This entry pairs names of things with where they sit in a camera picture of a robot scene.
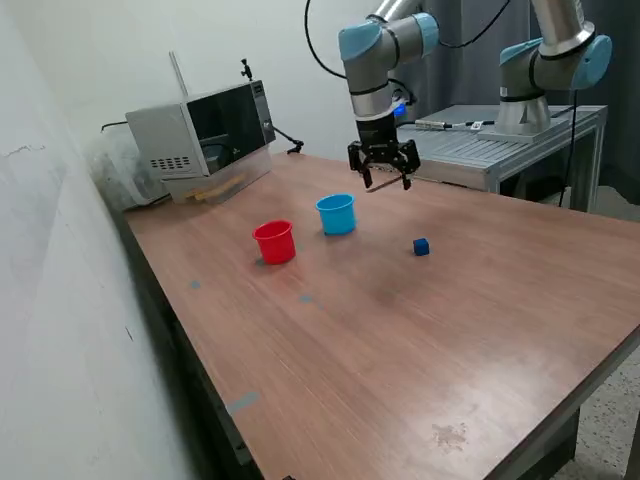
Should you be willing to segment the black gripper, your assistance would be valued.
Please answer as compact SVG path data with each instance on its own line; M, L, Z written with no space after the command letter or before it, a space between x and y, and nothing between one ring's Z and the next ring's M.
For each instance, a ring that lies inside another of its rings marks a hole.
M356 126L360 142L353 141L347 147L349 167L362 177L365 188L369 189L373 180L364 151L368 152L376 146L396 145L398 143L396 119L393 113L388 113L377 119L357 120ZM413 140L398 144L394 167L400 173L403 188L409 190L412 185L412 175L420 168L420 158Z

